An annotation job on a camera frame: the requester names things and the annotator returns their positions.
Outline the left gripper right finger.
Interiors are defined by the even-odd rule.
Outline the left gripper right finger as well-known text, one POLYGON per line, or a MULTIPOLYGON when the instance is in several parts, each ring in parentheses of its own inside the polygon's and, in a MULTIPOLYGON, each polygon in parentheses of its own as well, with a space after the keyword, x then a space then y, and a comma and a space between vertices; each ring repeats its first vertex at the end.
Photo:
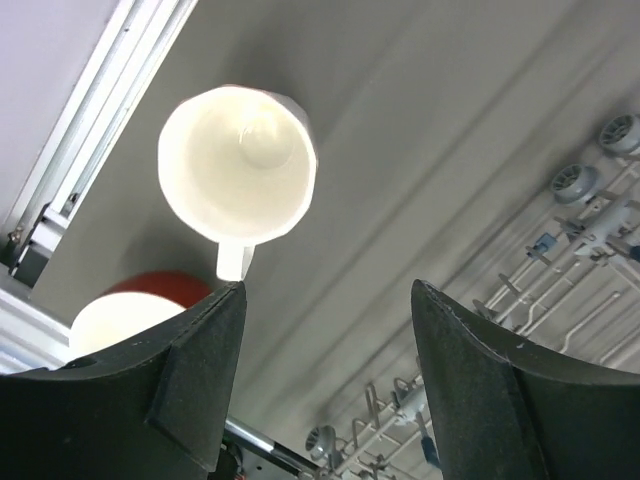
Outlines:
POLYGON ((638 478, 638 375, 540 346, 423 280, 411 314, 444 478, 638 478))

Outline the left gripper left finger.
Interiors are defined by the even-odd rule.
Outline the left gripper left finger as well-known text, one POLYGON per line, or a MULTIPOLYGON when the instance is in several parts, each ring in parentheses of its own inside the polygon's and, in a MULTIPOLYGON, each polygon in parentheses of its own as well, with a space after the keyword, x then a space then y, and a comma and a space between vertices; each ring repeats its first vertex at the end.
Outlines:
POLYGON ((5 479, 205 479, 247 310, 243 283, 109 348, 1 379, 5 479))

